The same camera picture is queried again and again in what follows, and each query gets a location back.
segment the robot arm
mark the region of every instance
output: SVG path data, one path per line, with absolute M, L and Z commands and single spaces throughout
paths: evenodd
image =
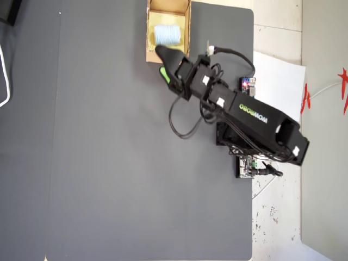
M 192 95 L 197 97 L 205 111 L 227 123 L 237 134 L 240 142 L 229 142 L 227 146 L 236 145 L 250 155 L 262 154 L 302 165 L 309 141 L 300 133 L 296 121 L 240 91 L 230 90 L 226 83 L 217 80 L 207 55 L 200 55 L 192 63 L 181 51 L 165 46 L 157 46 L 156 53 L 163 62 L 160 73 L 169 89 L 187 101 Z

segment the white floor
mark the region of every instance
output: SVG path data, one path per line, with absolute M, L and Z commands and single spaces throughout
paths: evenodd
M 200 0 L 254 11 L 254 50 L 301 65 L 302 0 Z M 253 261 L 315 260 L 326 257 L 301 242 L 301 169 L 280 164 L 284 172 L 253 201 Z M 253 196 L 272 177 L 253 181 Z

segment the white paper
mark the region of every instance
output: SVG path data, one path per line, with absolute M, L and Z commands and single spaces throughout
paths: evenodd
M 300 121 L 306 67 L 254 52 L 255 98 Z

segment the cardboard box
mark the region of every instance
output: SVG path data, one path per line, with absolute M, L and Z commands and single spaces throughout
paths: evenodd
M 146 61 L 162 63 L 154 48 L 154 26 L 177 24 L 181 28 L 181 44 L 171 46 L 190 55 L 191 0 L 147 0 Z

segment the gray table surface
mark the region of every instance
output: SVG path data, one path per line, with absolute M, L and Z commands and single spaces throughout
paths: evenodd
M 251 181 L 235 178 L 215 127 L 172 133 L 176 96 L 145 62 L 146 1 L 23 1 L 18 18 L 0 31 L 13 79 L 0 109 L 1 260 L 249 259 Z M 192 59 L 207 40 L 252 59 L 252 11 L 193 3 Z M 250 70 L 213 62 L 231 86 Z M 185 132 L 198 102 L 173 113 Z

